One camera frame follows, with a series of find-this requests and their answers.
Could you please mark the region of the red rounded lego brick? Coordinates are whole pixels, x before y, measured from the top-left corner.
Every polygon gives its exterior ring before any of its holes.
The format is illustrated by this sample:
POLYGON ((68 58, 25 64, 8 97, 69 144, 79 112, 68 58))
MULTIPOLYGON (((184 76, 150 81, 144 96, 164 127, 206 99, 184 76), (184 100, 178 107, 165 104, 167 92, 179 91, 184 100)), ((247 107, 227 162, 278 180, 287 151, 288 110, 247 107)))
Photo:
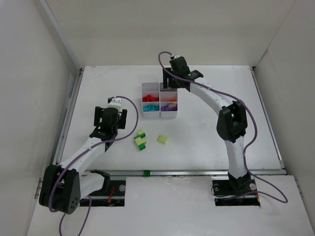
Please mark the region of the red rounded lego brick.
POLYGON ((143 102, 151 102, 151 97, 152 97, 151 95, 147 95, 147 96, 142 98, 142 101, 143 102))

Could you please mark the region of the teal square lego brick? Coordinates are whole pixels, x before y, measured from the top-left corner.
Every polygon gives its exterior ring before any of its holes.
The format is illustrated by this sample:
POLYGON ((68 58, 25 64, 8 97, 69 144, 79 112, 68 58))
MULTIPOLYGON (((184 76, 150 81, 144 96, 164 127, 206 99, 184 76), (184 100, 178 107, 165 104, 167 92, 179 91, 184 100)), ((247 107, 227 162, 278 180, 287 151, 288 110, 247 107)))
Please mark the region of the teal square lego brick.
POLYGON ((147 107, 143 107, 143 112, 153 112, 155 111, 154 105, 149 105, 147 107))

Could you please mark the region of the teal rounded lego brick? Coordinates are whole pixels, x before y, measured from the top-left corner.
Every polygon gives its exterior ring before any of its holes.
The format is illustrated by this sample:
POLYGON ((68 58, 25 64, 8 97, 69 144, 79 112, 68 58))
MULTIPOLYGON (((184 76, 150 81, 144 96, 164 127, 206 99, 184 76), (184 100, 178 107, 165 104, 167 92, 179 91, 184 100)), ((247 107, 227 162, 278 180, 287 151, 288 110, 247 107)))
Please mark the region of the teal rounded lego brick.
POLYGON ((159 111, 159 105, 152 104, 152 105, 149 105, 148 108, 149 108, 150 112, 157 112, 157 111, 159 111))

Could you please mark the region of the green and lime lego cluster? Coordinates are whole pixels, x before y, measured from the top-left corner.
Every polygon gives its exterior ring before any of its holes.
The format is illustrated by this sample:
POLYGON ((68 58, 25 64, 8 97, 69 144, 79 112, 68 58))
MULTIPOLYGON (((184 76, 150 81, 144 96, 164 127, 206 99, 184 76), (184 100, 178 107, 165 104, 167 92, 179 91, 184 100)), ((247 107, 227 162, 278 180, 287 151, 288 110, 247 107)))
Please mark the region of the green and lime lego cluster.
POLYGON ((139 130, 137 136, 134 137, 134 141, 137 144, 139 150, 143 150, 146 148, 146 133, 144 130, 139 130))

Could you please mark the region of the lime square lego brick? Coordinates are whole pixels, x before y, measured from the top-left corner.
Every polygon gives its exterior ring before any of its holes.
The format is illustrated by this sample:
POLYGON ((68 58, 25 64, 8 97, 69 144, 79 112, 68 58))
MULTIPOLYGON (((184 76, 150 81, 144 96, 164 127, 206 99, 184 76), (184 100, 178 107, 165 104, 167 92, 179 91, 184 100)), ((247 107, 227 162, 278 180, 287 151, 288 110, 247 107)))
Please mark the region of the lime square lego brick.
POLYGON ((167 141, 168 141, 168 137, 167 136, 163 136, 163 135, 159 135, 157 141, 165 145, 167 143, 167 141))

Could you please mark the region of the green lego brick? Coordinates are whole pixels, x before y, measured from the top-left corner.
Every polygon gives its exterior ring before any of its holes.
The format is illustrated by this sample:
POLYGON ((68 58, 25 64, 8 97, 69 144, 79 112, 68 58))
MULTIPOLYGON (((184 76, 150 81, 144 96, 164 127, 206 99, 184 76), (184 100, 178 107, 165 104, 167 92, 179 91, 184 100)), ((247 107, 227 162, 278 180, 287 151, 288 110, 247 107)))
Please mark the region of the green lego brick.
POLYGON ((151 176, 151 171, 150 170, 144 170, 143 171, 143 177, 150 177, 151 176))

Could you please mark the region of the orange round lego piece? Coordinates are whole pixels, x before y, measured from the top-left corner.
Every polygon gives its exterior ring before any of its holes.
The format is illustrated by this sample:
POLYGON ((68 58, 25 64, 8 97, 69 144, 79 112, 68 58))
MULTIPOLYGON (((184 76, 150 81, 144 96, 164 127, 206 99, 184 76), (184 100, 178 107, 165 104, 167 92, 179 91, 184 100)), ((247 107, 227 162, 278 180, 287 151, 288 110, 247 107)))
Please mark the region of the orange round lego piece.
POLYGON ((161 102, 177 102, 177 98, 176 97, 162 98, 161 102))

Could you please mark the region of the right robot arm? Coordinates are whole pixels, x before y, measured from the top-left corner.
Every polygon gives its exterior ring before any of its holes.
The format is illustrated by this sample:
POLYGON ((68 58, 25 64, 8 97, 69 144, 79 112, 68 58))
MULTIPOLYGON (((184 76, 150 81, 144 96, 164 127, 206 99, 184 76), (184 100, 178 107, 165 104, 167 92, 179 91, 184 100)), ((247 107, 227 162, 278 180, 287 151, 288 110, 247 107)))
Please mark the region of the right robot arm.
POLYGON ((243 161, 244 136, 248 126, 244 105, 232 95, 214 89, 197 70, 191 71, 183 56, 171 55, 163 70, 164 88, 184 88, 202 99, 217 114, 216 130, 228 156, 228 178, 213 181, 216 197, 241 195, 251 177, 243 161))

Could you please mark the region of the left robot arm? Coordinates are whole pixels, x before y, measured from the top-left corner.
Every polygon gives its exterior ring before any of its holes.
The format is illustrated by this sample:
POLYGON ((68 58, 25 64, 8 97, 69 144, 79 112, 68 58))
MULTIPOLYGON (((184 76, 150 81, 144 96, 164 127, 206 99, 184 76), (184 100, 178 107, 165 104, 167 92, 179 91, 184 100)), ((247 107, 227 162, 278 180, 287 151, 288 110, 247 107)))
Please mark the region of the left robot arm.
POLYGON ((96 107, 94 130, 83 146, 60 164, 49 165, 44 173, 39 204, 53 212, 72 214, 80 200, 93 192, 110 189, 110 174, 101 170, 84 172, 112 146, 120 129, 126 126, 127 110, 96 107))

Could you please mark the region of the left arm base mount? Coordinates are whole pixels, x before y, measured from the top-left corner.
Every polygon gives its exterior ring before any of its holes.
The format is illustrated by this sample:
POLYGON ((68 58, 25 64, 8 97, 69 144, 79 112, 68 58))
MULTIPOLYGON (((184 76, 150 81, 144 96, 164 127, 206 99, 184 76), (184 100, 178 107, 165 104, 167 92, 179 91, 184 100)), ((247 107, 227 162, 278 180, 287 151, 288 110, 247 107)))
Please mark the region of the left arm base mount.
POLYGON ((97 190, 90 194, 92 207, 124 207, 126 180, 111 180, 107 191, 97 190))

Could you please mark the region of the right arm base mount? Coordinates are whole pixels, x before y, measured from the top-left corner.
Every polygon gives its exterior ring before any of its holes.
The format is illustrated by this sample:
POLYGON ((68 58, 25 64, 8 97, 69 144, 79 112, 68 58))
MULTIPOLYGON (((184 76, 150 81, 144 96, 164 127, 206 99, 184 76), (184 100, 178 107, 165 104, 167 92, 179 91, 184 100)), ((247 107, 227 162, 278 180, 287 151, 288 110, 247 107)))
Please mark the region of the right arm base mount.
POLYGON ((211 193, 217 207, 260 206, 253 178, 241 187, 236 187, 229 179, 213 178, 212 184, 211 193))

